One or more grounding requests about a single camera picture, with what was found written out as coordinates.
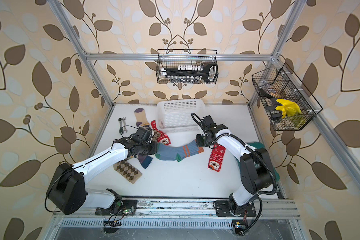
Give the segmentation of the blue striped sock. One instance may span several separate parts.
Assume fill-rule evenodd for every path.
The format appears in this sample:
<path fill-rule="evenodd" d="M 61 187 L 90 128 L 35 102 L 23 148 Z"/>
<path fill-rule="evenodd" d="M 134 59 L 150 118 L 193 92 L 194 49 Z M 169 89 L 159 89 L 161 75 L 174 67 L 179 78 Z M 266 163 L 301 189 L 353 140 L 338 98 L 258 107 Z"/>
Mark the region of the blue striped sock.
<path fill-rule="evenodd" d="M 180 162 L 182 160 L 183 149 L 179 147 L 171 147 L 164 144 L 158 144 L 158 150 L 155 153 L 155 157 L 162 161 L 177 161 Z"/>
<path fill-rule="evenodd" d="M 197 145 L 197 141 L 193 140 L 184 146 L 177 147 L 176 160 L 178 162 L 181 162 L 185 158 L 192 157 L 194 155 L 197 155 L 197 154 L 200 154 L 203 152 L 204 152 L 203 147 L 199 147 Z"/>

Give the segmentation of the red christmas sock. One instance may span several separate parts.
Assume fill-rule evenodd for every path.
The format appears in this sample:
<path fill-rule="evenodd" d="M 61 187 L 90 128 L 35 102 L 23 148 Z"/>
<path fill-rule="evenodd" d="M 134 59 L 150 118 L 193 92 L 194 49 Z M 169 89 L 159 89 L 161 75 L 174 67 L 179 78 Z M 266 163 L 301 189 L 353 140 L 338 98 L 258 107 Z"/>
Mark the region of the red christmas sock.
<path fill-rule="evenodd" d="M 168 137 L 168 135 L 165 134 L 163 131 L 158 130 L 155 120 L 151 121 L 151 127 L 153 130 L 157 130 L 160 133 L 160 137 L 157 141 L 158 143 L 164 144 L 166 146 L 171 144 L 171 141 L 170 141 L 170 138 Z"/>
<path fill-rule="evenodd" d="M 224 146 L 214 144 L 214 146 L 212 147 L 212 152 L 210 154 L 208 168 L 215 172 L 219 172 L 222 167 L 225 152 L 226 148 Z"/>

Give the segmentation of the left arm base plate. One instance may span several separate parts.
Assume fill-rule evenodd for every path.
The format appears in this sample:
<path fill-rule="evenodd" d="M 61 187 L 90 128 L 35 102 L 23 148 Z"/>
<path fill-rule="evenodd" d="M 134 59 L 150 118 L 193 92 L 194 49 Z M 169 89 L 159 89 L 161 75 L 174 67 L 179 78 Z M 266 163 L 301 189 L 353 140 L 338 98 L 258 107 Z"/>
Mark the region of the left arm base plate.
<path fill-rule="evenodd" d="M 97 216 L 133 215 L 137 208 L 137 200 L 120 200 L 111 205 L 108 209 L 97 208 Z"/>

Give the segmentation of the brown argyle sock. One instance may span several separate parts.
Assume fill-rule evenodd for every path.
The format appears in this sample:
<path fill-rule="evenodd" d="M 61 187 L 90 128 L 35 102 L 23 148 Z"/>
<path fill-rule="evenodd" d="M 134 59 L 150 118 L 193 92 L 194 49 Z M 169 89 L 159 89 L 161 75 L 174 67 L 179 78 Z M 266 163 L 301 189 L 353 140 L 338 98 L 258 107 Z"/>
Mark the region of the brown argyle sock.
<path fill-rule="evenodd" d="M 159 133 L 157 130 L 153 130 L 152 140 L 153 140 L 154 142 L 157 142 L 158 139 L 159 139 L 159 137 L 160 137 L 160 133 Z"/>
<path fill-rule="evenodd" d="M 133 167 L 127 160 L 117 162 L 113 165 L 114 170 L 122 175 L 128 182 L 134 184 L 141 176 L 142 173 Z"/>

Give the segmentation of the beige purple sock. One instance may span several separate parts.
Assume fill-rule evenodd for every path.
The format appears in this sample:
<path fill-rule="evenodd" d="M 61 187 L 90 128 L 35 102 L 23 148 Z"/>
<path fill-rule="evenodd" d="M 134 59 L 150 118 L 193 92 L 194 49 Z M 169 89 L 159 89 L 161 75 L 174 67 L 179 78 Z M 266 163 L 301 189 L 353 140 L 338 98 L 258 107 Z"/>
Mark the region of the beige purple sock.
<path fill-rule="evenodd" d="M 150 156 L 142 156 L 142 155 L 130 156 L 129 159 L 138 159 L 138 161 L 140 162 L 141 166 L 144 169 L 147 169 L 153 160 L 153 158 Z"/>
<path fill-rule="evenodd" d="M 146 112 L 143 108 L 138 108 L 134 111 L 136 117 L 136 126 L 143 128 L 151 128 L 151 125 L 146 117 Z"/>

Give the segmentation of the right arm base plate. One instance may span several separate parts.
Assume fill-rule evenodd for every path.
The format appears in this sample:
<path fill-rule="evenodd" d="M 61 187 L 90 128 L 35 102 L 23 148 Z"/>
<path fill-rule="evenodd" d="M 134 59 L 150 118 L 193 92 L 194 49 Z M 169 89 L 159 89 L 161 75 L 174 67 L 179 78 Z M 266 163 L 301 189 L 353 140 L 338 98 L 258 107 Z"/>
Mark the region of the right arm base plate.
<path fill-rule="evenodd" d="M 237 206 L 231 200 L 219 200 L 213 202 L 213 207 L 216 210 L 218 217 L 256 217 L 256 209 L 253 203 L 247 203 L 242 206 Z"/>

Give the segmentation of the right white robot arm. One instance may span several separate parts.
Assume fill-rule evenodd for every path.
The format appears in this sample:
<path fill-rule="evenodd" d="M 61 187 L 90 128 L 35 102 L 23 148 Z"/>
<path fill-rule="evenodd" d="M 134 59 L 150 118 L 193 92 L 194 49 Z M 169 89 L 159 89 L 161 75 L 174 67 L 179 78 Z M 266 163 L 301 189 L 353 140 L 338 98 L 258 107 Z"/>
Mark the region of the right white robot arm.
<path fill-rule="evenodd" d="M 265 148 L 244 142 L 225 125 L 217 125 L 211 116 L 200 118 L 192 113 L 191 118 L 203 131 L 196 136 L 198 147 L 219 144 L 239 160 L 241 185 L 229 197 L 232 208 L 247 205 L 261 195 L 276 194 L 277 176 Z"/>

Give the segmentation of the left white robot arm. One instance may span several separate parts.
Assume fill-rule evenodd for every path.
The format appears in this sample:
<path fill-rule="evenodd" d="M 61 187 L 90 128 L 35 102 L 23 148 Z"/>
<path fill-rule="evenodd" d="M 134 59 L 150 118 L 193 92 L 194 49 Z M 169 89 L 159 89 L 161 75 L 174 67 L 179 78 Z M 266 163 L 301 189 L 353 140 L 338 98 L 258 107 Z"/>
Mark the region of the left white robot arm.
<path fill-rule="evenodd" d="M 122 197 L 112 189 L 93 190 L 87 184 L 98 174 L 130 156 L 153 155 L 158 144 L 152 141 L 153 130 L 139 127 L 129 137 L 113 140 L 111 147 L 82 162 L 59 165 L 46 192 L 60 212 L 73 214 L 80 209 L 95 209 L 98 215 L 117 215 Z"/>

